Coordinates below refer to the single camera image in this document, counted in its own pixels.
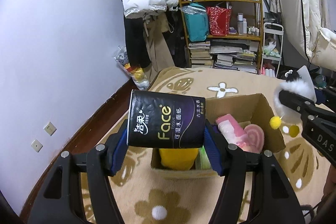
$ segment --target wall socket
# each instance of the wall socket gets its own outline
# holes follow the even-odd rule
[[[51,123],[48,122],[48,124],[43,128],[50,136],[55,133],[57,130],[56,127]]]
[[[41,148],[43,147],[42,143],[38,140],[34,140],[30,145],[36,152],[40,152]]]

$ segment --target red gift bag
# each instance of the red gift bag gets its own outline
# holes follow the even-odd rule
[[[207,7],[207,14],[211,35],[221,37],[229,34],[231,9]]]

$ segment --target screw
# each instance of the screw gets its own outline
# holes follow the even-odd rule
[[[98,151],[103,151],[104,149],[105,149],[105,145],[102,143],[96,146],[96,150]]]
[[[229,145],[227,147],[230,150],[236,150],[237,149],[237,146],[234,143],[229,143]]]
[[[62,158],[66,158],[66,157],[69,156],[69,155],[70,155],[69,151],[63,151],[63,152],[61,153],[61,157],[62,157]]]
[[[265,154],[266,157],[272,157],[272,155],[273,155],[273,153],[269,150],[265,150],[264,154]]]

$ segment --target black box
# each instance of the black box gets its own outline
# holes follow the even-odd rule
[[[205,98],[133,90],[127,144],[153,148],[203,146]]]

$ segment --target blue gripper pad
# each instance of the blue gripper pad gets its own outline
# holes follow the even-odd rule
[[[316,104],[320,105],[320,104],[324,104],[326,102],[326,96],[323,94],[322,90],[317,90],[315,89],[315,94],[316,94]]]
[[[122,136],[117,144],[117,147],[115,148],[113,153],[111,173],[114,176],[121,169],[121,166],[124,162],[124,158],[128,149],[126,141],[127,141],[127,128],[124,129]]]
[[[204,129],[204,143],[205,152],[207,153],[211,168],[217,172],[218,175],[224,175],[224,168],[221,161],[221,153],[217,148],[207,127]]]

